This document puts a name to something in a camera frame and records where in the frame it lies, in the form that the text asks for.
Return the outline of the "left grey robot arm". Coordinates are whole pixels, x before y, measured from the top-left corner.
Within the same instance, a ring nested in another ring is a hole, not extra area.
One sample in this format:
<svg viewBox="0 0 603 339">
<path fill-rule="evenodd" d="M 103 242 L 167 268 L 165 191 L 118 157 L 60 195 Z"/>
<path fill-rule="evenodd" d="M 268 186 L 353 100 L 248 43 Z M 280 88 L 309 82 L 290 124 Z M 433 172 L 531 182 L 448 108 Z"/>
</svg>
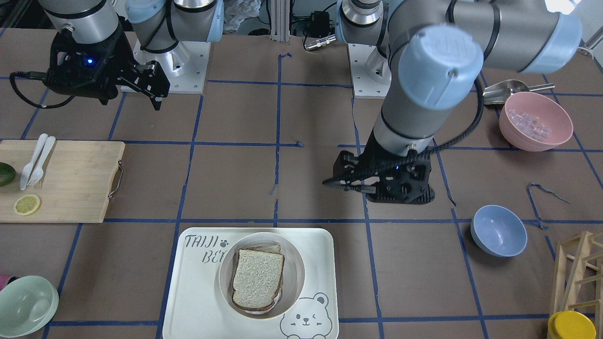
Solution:
<svg viewBox="0 0 603 339">
<path fill-rule="evenodd" d="M 336 38 L 374 46 L 391 82 L 364 151 L 340 152 L 323 185 L 372 202 L 433 201 L 430 156 L 480 123 L 483 67 L 553 73 L 582 40 L 579 18 L 543 0 L 339 0 L 337 9 Z"/>
</svg>

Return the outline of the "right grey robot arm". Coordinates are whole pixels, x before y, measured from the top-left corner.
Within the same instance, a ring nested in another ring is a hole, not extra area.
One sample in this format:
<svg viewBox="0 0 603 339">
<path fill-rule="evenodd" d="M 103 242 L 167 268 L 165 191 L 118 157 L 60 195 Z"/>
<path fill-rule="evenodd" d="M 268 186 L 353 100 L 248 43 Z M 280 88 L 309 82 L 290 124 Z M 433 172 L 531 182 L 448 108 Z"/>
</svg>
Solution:
<svg viewBox="0 0 603 339">
<path fill-rule="evenodd" d="M 106 105 L 138 92 L 159 110 L 169 94 L 201 94 L 210 45 L 222 37 L 221 0 L 41 0 L 54 27 L 43 84 Z"/>
</svg>

